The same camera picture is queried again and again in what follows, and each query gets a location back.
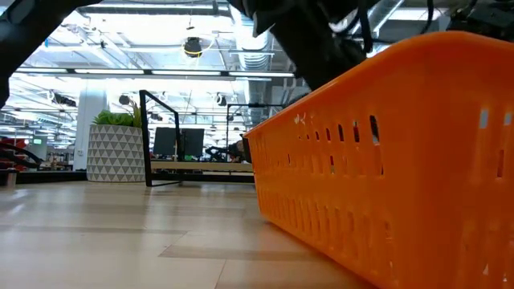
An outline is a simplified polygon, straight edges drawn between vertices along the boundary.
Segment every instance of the planter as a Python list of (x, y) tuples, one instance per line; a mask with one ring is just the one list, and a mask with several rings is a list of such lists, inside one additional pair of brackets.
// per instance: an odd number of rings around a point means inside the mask
[(92, 124), (89, 129), (88, 180), (145, 181), (141, 128)]

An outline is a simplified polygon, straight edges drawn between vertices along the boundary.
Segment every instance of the wooden floor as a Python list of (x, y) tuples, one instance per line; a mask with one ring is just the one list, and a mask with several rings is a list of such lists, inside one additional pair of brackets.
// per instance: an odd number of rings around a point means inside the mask
[(253, 185), (145, 190), (1, 191), (0, 288), (371, 288), (264, 221)]

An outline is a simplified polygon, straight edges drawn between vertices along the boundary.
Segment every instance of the orange basket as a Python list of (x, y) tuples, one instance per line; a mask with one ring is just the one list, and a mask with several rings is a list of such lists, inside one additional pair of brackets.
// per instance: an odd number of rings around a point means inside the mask
[(514, 289), (514, 45), (393, 45), (247, 134), (262, 214), (381, 288)]

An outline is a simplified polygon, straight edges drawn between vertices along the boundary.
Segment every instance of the ceiling light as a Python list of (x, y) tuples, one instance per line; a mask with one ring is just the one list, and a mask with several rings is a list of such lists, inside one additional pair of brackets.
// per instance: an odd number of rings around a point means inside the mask
[(89, 73), (89, 74), (144, 74), (145, 71), (141, 69), (75, 69), (76, 73)]
[(67, 70), (64, 68), (30, 68), (30, 67), (20, 67), (16, 70), (16, 72), (22, 73), (67, 73)]
[(220, 76), (220, 71), (162, 71), (153, 70), (154, 75), (195, 75), (195, 76)]
[(291, 72), (257, 72), (257, 71), (236, 71), (229, 72), (230, 76), (240, 77), (295, 77)]

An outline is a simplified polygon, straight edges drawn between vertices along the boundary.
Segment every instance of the ductwork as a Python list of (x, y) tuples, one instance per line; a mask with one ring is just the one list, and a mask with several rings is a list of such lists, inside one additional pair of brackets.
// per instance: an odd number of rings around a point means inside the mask
[[(254, 23), (246, 15), (241, 14), (233, 6), (230, 7), (232, 18), (234, 19), (235, 42), (241, 51), (251, 51), (252, 53), (239, 53), (239, 62), (244, 71), (269, 71), (271, 56), (269, 54), (255, 53), (255, 51), (265, 51), (269, 47), (271, 35), (269, 31), (254, 37)], [(271, 84), (267, 81), (247, 81), (245, 83), (245, 96), (249, 104), (269, 104), (271, 102)], [(251, 109), (251, 123), (257, 125), (262, 122), (263, 110)]]
[(81, 14), (212, 15), (230, 17), (228, 4), (145, 4), (107, 2), (77, 9)]

